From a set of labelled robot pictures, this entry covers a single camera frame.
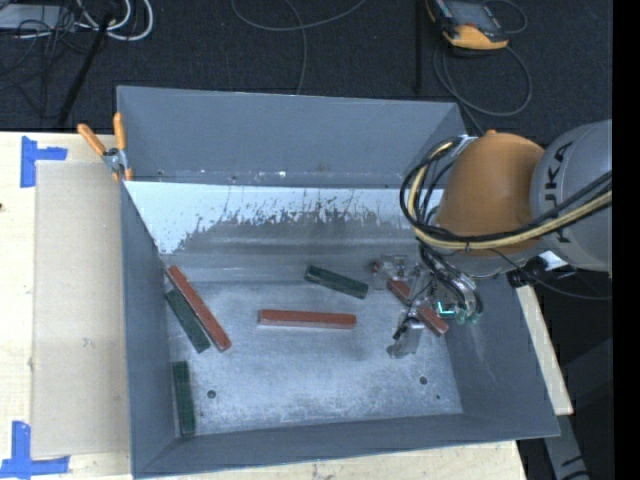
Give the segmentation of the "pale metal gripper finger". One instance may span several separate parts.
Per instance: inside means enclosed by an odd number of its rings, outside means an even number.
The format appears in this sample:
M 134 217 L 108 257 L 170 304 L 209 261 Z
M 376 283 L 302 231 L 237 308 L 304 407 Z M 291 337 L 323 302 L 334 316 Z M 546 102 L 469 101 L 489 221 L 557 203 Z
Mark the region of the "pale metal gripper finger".
M 407 255 L 381 255 L 373 261 L 373 287 L 384 289 L 388 280 L 408 282 L 414 270 L 415 265 Z
M 404 318 L 392 336 L 393 343 L 387 347 L 387 354 L 392 359 L 415 355 L 424 330 L 425 324 L 417 317 Z

